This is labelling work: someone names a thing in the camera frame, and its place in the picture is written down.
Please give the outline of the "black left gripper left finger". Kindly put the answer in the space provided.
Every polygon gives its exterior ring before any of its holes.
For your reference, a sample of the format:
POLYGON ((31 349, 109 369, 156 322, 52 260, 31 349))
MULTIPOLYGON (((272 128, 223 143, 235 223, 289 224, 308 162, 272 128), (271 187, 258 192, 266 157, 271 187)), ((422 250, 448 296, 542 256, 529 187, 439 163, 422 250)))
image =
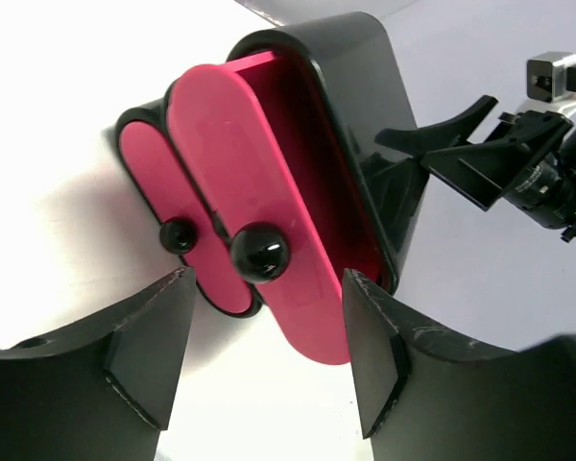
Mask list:
POLYGON ((0 350, 0 461, 151 460, 169 424, 196 301, 180 268, 0 350))

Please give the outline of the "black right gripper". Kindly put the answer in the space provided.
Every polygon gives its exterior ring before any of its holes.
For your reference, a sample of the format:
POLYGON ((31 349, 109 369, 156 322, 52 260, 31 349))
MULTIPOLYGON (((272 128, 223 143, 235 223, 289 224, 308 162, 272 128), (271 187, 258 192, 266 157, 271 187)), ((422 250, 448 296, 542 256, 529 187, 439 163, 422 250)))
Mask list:
POLYGON ((484 95, 443 122, 411 131, 384 129, 374 140, 411 158, 424 157, 422 166, 480 208, 503 198, 570 242, 576 238, 576 129, 564 139, 572 128, 569 119, 529 110, 502 114, 484 142, 466 142, 497 104, 484 95))

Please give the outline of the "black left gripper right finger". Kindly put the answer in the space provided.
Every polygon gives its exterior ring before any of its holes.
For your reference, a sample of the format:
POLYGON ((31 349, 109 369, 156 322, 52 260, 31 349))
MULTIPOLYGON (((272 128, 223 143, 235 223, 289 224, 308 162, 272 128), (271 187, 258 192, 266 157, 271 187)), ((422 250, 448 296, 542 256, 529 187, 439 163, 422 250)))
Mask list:
POLYGON ((348 270, 348 349, 377 460, 576 460, 576 334, 513 352, 468 337, 348 270))

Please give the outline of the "black drawer organizer cabinet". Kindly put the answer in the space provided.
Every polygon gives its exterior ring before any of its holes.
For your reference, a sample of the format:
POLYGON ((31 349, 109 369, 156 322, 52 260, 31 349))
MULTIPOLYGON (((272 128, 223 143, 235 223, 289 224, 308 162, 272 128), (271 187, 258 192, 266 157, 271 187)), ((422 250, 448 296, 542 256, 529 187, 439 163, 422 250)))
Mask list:
MULTIPOLYGON (((362 273, 388 292, 396 291, 428 177, 414 160, 380 146, 374 140, 384 129, 411 131, 416 126, 384 26, 367 13, 349 12, 260 30, 239 40, 227 59, 214 65, 266 52, 289 57, 304 69, 322 100, 327 120, 339 144, 348 181, 356 191, 383 265, 383 272, 378 277, 358 269, 350 270, 362 273)), ((162 98, 128 109, 120 115, 113 130, 114 148, 159 222, 161 246, 187 265, 183 256, 194 248, 198 240, 195 225, 189 219, 179 217, 160 222, 120 152, 119 136, 127 124, 142 121, 160 131, 194 187, 215 234, 227 248, 234 270, 248 285, 252 306, 243 314, 228 314, 209 301, 197 280, 198 287, 207 301, 225 314, 236 318, 251 317, 262 306, 267 306, 257 288, 277 279, 285 271, 290 260, 289 246, 282 233, 269 224, 248 225, 235 236, 230 236, 207 203, 168 129, 169 98, 180 77, 171 83, 162 98)))

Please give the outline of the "pink top drawer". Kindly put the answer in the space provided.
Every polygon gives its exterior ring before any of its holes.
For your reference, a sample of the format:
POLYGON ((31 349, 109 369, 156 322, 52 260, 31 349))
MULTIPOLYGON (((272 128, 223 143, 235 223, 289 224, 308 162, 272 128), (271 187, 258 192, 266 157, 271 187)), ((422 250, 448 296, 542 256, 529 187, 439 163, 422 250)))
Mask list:
POLYGON ((230 236, 263 223, 286 238, 285 271, 257 290, 289 344, 347 363, 343 273, 383 265, 311 78, 271 52, 199 65, 174 84, 167 124, 230 236))

